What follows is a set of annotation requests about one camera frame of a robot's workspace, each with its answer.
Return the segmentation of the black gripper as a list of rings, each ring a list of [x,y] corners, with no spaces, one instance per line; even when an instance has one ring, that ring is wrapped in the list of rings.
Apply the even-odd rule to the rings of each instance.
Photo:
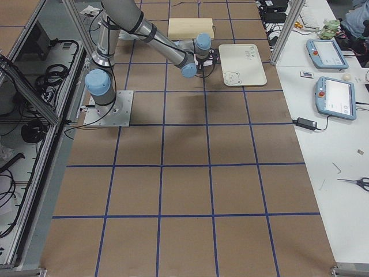
[[[214,51],[210,51],[207,54],[207,56],[201,56],[196,54],[194,58],[197,68],[203,68],[204,66],[212,66],[215,63]]]

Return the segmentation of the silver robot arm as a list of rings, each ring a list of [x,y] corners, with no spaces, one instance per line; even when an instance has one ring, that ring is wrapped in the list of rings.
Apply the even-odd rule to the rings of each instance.
[[[200,59],[209,58],[211,50],[208,34],[199,34],[192,40],[173,42],[147,20],[135,1],[102,1],[99,39],[92,55],[93,66],[85,78],[85,85],[97,110],[102,113],[116,110],[118,94],[114,74],[115,55],[124,48],[132,59],[139,61],[139,54],[157,51],[164,60],[180,70],[185,78],[206,79],[212,72],[200,72]]]

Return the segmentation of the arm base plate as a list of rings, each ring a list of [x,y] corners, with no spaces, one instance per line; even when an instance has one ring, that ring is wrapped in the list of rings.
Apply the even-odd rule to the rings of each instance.
[[[85,114],[83,125],[92,127],[129,127],[134,91],[118,90],[114,104],[99,106],[95,104],[93,97],[89,99],[89,105]]]

